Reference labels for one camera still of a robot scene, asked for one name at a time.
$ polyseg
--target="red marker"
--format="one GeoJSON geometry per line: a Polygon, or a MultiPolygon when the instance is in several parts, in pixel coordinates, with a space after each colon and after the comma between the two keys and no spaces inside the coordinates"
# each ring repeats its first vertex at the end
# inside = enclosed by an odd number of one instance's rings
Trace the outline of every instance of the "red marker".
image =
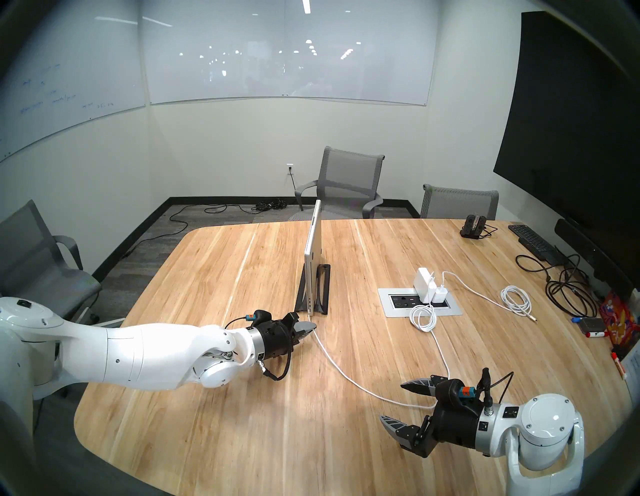
{"type": "Polygon", "coordinates": [[[616,364],[618,368],[618,372],[620,372],[620,377],[622,377],[625,381],[627,380],[627,372],[625,368],[620,363],[620,360],[614,351],[611,352],[611,358],[613,358],[613,362],[616,364]]]}

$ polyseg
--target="wood grain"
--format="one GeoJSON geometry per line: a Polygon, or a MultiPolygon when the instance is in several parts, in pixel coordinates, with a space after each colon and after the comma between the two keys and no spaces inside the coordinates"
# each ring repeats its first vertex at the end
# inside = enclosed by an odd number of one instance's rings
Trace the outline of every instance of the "wood grain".
{"type": "MultiPolygon", "coordinates": [[[[515,371],[505,401],[536,394],[569,397],[581,412],[587,453],[628,416],[631,402],[606,339],[586,339],[545,297],[545,277],[520,270],[522,253],[508,223],[482,241],[459,236],[460,221],[323,222],[323,255],[332,265],[330,311],[315,316],[323,344],[365,388],[396,401],[431,400],[403,381],[445,374],[433,339],[408,319],[387,319],[377,289],[411,287],[415,270],[455,272],[498,299],[514,284],[531,297],[534,323],[466,291],[453,277],[464,315],[438,320],[435,333],[452,376],[476,384],[483,367],[494,379],[515,371]]],[[[126,325],[173,322],[224,325],[257,308],[290,311],[309,222],[201,228],[190,232],[153,278],[126,325]]],[[[282,357],[268,364],[284,366],[282,357]]],[[[204,494],[499,494],[506,461],[439,445],[426,460],[392,441],[380,414],[420,424],[424,411],[384,403],[348,383],[307,338],[288,377],[257,367],[224,388],[190,384],[142,392],[89,384],[75,429],[92,453],[176,495],[204,494]]]]}

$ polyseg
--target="black baseboard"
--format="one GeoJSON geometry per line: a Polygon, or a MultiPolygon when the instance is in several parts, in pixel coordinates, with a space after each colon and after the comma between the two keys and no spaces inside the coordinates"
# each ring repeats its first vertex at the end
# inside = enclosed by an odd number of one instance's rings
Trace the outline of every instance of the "black baseboard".
{"type": "Polygon", "coordinates": [[[116,264],[122,258],[122,255],[127,253],[127,250],[133,246],[136,240],[142,236],[151,225],[157,221],[162,214],[164,214],[172,204],[169,200],[165,200],[162,205],[155,209],[149,217],[144,219],[138,227],[136,227],[131,234],[129,234],[122,243],[120,243],[115,250],[111,252],[111,255],[100,264],[100,266],[93,272],[93,277],[98,282],[102,282],[107,274],[116,266],[116,264]]]}
{"type": "MultiPolygon", "coordinates": [[[[171,205],[255,205],[258,202],[268,202],[274,198],[285,200],[289,205],[296,204],[295,196],[170,196],[111,252],[111,255],[93,272],[93,277],[99,282],[102,282],[104,278],[107,277],[107,274],[116,266],[118,261],[120,261],[122,256],[133,246],[136,240],[142,236],[171,205]]],[[[314,196],[303,196],[302,204],[314,205],[316,199],[314,196]]],[[[409,200],[395,200],[392,198],[390,200],[384,200],[381,207],[405,208],[414,219],[420,217],[409,200]]]]}
{"type": "MultiPolygon", "coordinates": [[[[258,202],[269,202],[279,198],[286,201],[289,205],[295,205],[295,196],[170,196],[167,200],[170,205],[255,205],[258,202]]],[[[303,205],[314,205],[316,197],[303,196],[303,205]]]]}
{"type": "MultiPolygon", "coordinates": [[[[295,196],[171,196],[167,202],[170,205],[218,205],[218,204],[239,204],[239,205],[255,205],[258,202],[268,202],[275,198],[286,201],[289,205],[296,204],[295,196]]],[[[303,205],[314,205],[317,198],[315,196],[303,196],[303,205]]],[[[396,200],[394,198],[385,199],[381,207],[398,207],[405,208],[409,211],[414,219],[419,219],[420,214],[413,208],[409,200],[396,200]]]]}

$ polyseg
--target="gray mesh chair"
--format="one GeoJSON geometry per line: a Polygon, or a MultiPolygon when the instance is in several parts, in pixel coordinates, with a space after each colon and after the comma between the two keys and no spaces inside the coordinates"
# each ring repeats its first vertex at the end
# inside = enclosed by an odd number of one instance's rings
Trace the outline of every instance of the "gray mesh chair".
{"type": "Polygon", "coordinates": [[[76,242],[52,236],[33,200],[0,223],[0,295],[35,301],[70,319],[99,291],[100,283],[82,270],[76,242]],[[57,243],[80,270],[67,265],[57,243]]]}
{"type": "Polygon", "coordinates": [[[431,184],[422,186],[422,219],[466,219],[469,214],[484,215],[495,220],[498,209],[498,192],[472,189],[438,188],[431,184]]]}
{"type": "Polygon", "coordinates": [[[316,186],[322,200],[323,219],[371,219],[374,208],[382,204],[377,193],[384,155],[365,155],[324,148],[320,176],[296,189],[300,212],[289,220],[311,220],[313,208],[302,208],[302,192],[316,186]]]}

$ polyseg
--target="keyboard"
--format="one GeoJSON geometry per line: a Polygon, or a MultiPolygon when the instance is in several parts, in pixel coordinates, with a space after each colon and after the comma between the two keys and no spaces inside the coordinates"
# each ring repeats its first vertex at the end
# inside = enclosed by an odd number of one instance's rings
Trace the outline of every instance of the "keyboard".
{"type": "Polygon", "coordinates": [[[531,227],[518,224],[509,226],[509,229],[518,236],[520,244],[541,262],[547,262],[549,265],[563,265],[566,262],[564,255],[546,242],[531,227]]]}

